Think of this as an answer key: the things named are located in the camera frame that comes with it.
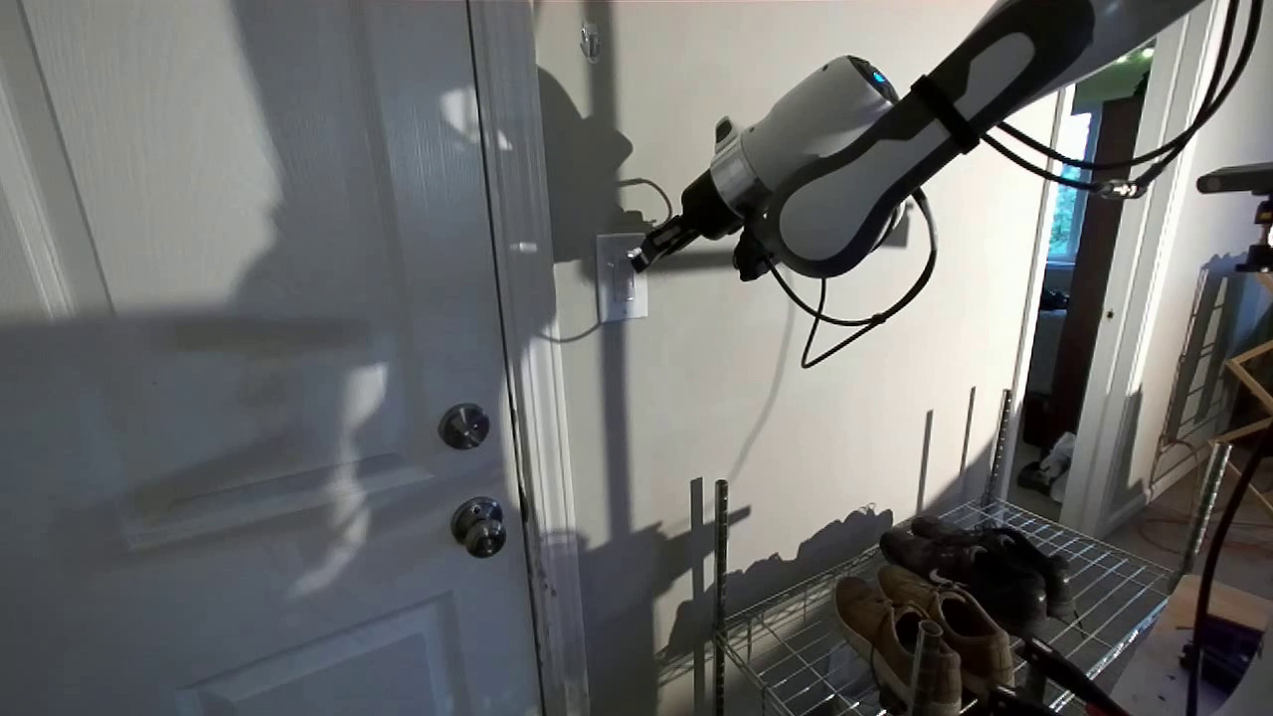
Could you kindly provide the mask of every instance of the door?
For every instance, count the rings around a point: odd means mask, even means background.
[[[538,712],[467,0],[0,4],[105,298],[0,326],[0,712]]]

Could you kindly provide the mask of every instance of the metal rack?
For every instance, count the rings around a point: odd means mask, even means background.
[[[1144,565],[1122,550],[1060,529],[1028,509],[1003,505],[942,515],[954,524],[1012,524],[1038,550],[1061,554],[1076,573],[1070,622],[1048,622],[1042,638],[1087,676],[1103,680],[1110,666],[1155,623],[1168,601],[1168,570]],[[757,684],[764,704],[782,716],[881,712],[866,666],[839,640],[826,591],[845,573],[862,573],[881,554],[850,558],[781,598],[731,613],[720,623],[724,655]],[[1042,704],[1068,712],[1070,694],[1042,694]]]

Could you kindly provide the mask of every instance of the door panel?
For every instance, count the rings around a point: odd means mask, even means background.
[[[533,712],[467,4],[24,19],[114,314],[0,332],[0,701]],[[438,439],[459,402],[472,448]],[[489,561],[451,536],[479,493]]]

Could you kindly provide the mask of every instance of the door frame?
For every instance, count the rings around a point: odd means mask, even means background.
[[[533,0],[467,0],[483,107],[485,208],[497,253],[497,308],[508,383],[508,475],[523,493],[529,613],[545,712],[588,712],[586,601],[572,469],[564,443],[564,369],[552,326],[552,231],[533,62]],[[19,4],[0,0],[0,196],[36,268],[48,320],[111,310],[86,249],[39,60]]]
[[[508,354],[513,475],[529,546],[545,712],[588,712],[577,496],[558,336],[550,163],[533,57],[533,0],[467,0],[472,29],[489,227]]]
[[[1160,147],[1192,118],[1205,76],[1213,73],[1220,13],[1220,4],[1200,4],[1159,36],[1139,154]],[[1160,310],[1160,280],[1182,231],[1182,198],[1192,190],[1197,175],[1192,159],[1197,153],[1186,147],[1151,196],[1126,202],[1119,217],[1107,324],[1091,357],[1061,501],[1061,524],[1082,532],[1113,532],[1140,509],[1139,501],[1113,505],[1113,484],[1129,479],[1126,464],[1139,448],[1139,386],[1144,373],[1151,326]]]

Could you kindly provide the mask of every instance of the white robotic arm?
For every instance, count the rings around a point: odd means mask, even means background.
[[[1022,102],[1144,44],[1200,0],[999,0],[911,96],[845,57],[731,137],[679,196],[686,216],[635,249],[646,272],[692,240],[741,240],[748,253],[833,280],[875,245],[890,210]]]

